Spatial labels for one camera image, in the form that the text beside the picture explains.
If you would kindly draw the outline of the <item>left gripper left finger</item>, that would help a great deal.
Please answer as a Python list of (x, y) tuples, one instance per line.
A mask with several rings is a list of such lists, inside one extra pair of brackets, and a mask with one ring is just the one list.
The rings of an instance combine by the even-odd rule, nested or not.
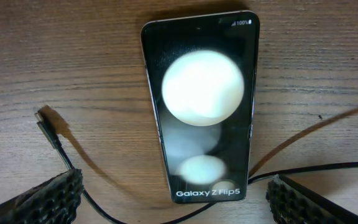
[(80, 169), (70, 169), (0, 204), (0, 224), (67, 224), (84, 191)]

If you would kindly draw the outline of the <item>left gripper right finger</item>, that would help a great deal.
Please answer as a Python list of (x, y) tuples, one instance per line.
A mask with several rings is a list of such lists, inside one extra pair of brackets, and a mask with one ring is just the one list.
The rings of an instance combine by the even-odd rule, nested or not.
[(358, 215), (284, 175), (268, 183), (266, 199), (280, 224), (358, 224)]

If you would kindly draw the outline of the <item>black Galaxy flip phone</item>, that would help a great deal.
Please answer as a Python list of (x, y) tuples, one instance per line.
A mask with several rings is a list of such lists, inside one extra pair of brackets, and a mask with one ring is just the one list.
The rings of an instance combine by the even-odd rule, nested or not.
[(246, 196), (259, 33), (259, 18), (248, 10), (155, 20), (141, 30), (175, 203)]

